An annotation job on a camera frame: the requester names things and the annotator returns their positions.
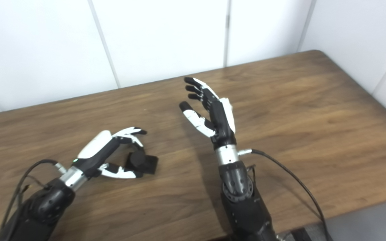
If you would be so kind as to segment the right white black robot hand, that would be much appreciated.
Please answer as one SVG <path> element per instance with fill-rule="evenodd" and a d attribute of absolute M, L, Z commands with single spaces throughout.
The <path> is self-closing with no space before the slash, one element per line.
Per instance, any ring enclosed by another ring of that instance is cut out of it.
<path fill-rule="evenodd" d="M 236 145 L 236 127 L 233 116 L 233 107 L 228 98 L 219 98 L 205 82 L 197 78 L 185 77 L 185 89 L 190 92 L 189 99 L 201 102 L 208 112 L 210 119 L 206 119 L 184 101 L 179 107 L 188 121 L 203 135 L 210 138 L 213 149 Z"/>

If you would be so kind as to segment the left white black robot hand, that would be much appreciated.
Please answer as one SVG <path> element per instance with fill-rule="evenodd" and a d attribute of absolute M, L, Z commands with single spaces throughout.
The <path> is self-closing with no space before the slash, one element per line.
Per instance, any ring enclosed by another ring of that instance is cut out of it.
<path fill-rule="evenodd" d="M 121 144 L 133 144 L 139 151 L 143 144 L 136 135 L 145 135 L 147 131 L 130 127 L 112 134 L 109 130 L 101 131 L 78 154 L 72 166 L 79 169 L 87 179 L 100 175 L 116 179 L 141 178 L 143 174 L 105 161 Z"/>

